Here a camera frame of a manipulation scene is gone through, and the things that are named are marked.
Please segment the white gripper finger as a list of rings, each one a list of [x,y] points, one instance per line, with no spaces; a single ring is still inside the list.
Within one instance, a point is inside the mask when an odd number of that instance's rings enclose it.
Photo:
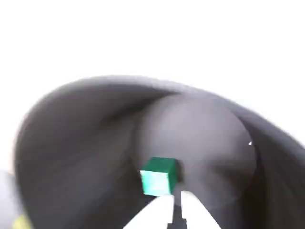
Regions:
[[[181,191],[181,210],[188,229],[221,229],[202,202],[190,191]]]
[[[163,195],[152,200],[124,229],[166,229],[173,222],[174,196]]]

